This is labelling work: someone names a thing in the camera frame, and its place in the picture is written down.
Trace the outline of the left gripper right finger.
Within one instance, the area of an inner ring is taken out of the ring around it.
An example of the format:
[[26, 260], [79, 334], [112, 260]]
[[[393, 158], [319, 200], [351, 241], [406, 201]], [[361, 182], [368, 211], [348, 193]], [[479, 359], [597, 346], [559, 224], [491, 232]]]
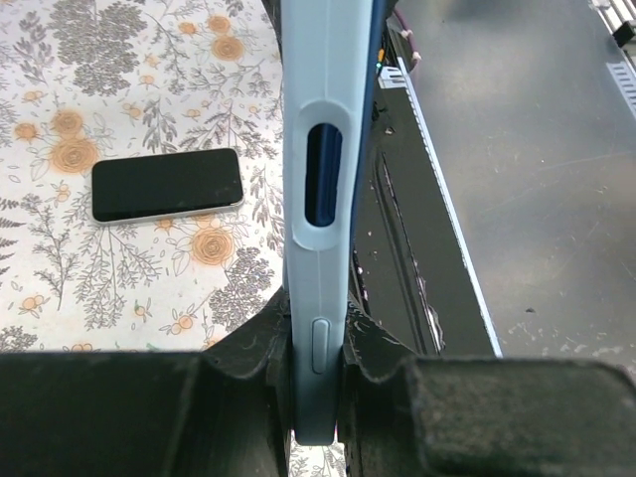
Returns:
[[343, 392], [351, 476], [635, 472], [635, 387], [601, 362], [423, 357], [350, 303]]

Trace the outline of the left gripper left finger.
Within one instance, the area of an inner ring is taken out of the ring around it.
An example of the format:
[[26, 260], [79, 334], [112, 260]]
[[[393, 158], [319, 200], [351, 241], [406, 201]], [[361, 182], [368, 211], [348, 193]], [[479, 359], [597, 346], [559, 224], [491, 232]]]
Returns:
[[5, 476], [283, 476], [290, 320], [276, 292], [195, 352], [1, 358]]

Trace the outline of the black phone blue case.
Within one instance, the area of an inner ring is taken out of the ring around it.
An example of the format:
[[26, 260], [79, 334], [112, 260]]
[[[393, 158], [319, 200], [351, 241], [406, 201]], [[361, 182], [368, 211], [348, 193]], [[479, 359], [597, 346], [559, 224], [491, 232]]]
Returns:
[[293, 428], [302, 445], [328, 445], [337, 422], [356, 193], [386, 5], [285, 1], [280, 18]]

